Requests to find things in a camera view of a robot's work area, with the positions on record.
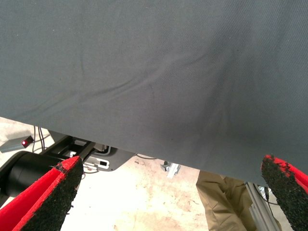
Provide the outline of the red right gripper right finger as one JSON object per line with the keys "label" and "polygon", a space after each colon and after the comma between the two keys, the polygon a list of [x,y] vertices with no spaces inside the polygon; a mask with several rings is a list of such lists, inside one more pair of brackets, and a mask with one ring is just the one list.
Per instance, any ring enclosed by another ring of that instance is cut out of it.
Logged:
{"label": "red right gripper right finger", "polygon": [[261,172],[292,229],[306,231],[308,229],[307,174],[273,155],[264,156]]}

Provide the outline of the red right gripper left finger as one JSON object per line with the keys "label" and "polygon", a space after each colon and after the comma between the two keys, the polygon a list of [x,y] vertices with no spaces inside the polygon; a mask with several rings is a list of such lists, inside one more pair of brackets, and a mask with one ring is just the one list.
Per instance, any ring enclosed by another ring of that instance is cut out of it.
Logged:
{"label": "red right gripper left finger", "polygon": [[68,158],[0,210],[2,231],[59,231],[83,175],[79,156]]}

